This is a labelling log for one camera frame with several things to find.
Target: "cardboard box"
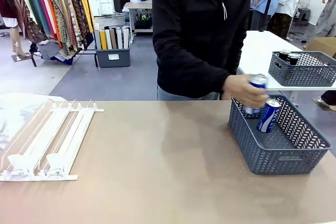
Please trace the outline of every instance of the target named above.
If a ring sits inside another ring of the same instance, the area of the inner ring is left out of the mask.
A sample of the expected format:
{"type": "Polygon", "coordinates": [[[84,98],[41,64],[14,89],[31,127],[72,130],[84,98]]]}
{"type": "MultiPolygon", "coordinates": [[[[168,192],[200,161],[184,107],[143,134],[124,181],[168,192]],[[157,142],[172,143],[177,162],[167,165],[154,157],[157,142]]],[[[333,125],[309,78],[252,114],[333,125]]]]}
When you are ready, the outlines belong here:
{"type": "Polygon", "coordinates": [[[307,51],[324,52],[330,57],[336,59],[336,37],[335,38],[315,38],[308,47],[307,51]]]}

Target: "black jacket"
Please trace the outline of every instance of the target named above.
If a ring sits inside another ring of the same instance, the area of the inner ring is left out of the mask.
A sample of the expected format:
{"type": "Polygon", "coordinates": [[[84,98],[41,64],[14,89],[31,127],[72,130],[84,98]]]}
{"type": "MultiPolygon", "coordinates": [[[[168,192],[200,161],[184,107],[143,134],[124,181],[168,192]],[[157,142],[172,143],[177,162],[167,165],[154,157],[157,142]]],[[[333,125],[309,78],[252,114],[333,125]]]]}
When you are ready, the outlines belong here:
{"type": "Polygon", "coordinates": [[[250,0],[153,0],[158,85],[191,98],[221,92],[239,65],[249,5],[250,0]]]}

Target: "white rack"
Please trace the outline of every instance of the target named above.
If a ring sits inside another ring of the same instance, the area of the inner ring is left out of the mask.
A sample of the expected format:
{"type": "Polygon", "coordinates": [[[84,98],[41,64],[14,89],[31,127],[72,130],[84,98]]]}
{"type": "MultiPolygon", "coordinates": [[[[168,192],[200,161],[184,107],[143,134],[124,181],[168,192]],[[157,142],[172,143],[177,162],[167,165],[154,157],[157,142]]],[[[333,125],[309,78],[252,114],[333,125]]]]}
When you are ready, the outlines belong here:
{"type": "Polygon", "coordinates": [[[12,140],[11,145],[3,154],[0,166],[0,181],[48,181],[48,180],[77,180],[78,175],[70,175],[70,170],[76,156],[78,154],[81,143],[84,139],[86,131],[90,125],[95,112],[103,112],[98,109],[95,102],[93,106],[82,107],[81,103],[77,103],[74,108],[69,102],[67,106],[53,103],[47,111],[44,118],[35,127],[32,134],[20,144],[17,140],[29,127],[35,117],[45,108],[44,104],[35,114],[30,123],[21,131],[21,133],[12,140]],[[69,120],[65,129],[63,127],[65,120],[69,120]],[[61,134],[55,147],[50,152],[52,144],[56,142],[56,135],[61,134]],[[3,170],[5,157],[9,161],[7,169],[3,170]]]}

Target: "jeans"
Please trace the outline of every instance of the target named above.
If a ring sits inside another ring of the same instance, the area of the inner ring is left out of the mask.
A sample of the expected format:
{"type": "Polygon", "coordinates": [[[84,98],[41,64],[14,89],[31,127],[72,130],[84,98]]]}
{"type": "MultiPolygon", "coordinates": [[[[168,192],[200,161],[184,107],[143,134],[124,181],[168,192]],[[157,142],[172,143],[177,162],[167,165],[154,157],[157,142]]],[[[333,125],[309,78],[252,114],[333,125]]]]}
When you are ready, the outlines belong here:
{"type": "Polygon", "coordinates": [[[218,100],[219,93],[212,92],[200,98],[183,97],[181,95],[170,94],[157,86],[156,100],[158,101],[198,101],[198,100],[218,100]]]}

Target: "clothing rack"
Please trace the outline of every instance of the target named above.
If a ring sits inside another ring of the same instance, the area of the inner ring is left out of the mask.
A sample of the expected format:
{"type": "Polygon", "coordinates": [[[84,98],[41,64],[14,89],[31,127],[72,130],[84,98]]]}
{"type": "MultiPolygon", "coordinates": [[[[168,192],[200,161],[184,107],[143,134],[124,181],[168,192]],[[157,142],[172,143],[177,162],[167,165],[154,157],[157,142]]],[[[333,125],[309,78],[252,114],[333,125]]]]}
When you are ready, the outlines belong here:
{"type": "MultiPolygon", "coordinates": [[[[89,0],[87,0],[87,3],[88,3],[88,6],[89,6],[89,14],[90,14],[90,20],[91,20],[91,23],[92,23],[92,26],[93,26],[93,41],[94,41],[94,43],[95,43],[95,45],[97,44],[96,43],[96,36],[95,36],[95,25],[94,25],[94,22],[93,22],[93,18],[92,18],[92,14],[91,14],[91,9],[90,9],[90,2],[89,2],[89,0]]],[[[86,49],[86,50],[83,50],[83,49],[78,49],[78,51],[74,54],[74,56],[73,57],[75,57],[76,55],[94,55],[94,62],[95,62],[95,64],[96,64],[96,68],[98,67],[98,61],[97,61],[97,52],[96,52],[96,49],[86,49]]],[[[36,65],[36,62],[35,62],[35,59],[34,59],[34,54],[30,54],[30,58],[31,58],[31,60],[32,60],[32,62],[33,62],[33,65],[34,65],[34,67],[37,67],[37,65],[36,65]]]]}

